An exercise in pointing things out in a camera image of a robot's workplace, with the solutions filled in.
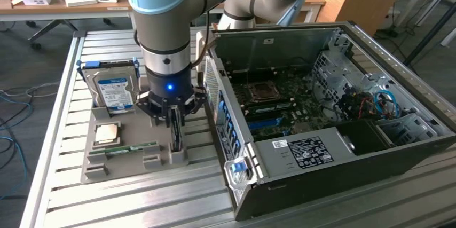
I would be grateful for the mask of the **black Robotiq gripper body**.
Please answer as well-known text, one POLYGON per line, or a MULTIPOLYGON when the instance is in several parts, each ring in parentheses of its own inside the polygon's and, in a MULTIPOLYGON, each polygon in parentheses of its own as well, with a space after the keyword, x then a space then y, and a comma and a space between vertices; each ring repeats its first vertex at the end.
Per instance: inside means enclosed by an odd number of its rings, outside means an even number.
POLYGON ((186 67, 180 72, 162 75, 146 70, 146 78, 149 83, 149 91, 157 96, 166 98, 170 105, 178 105, 177 99, 186 101, 193 95, 193 86, 190 82, 190 68, 186 67))

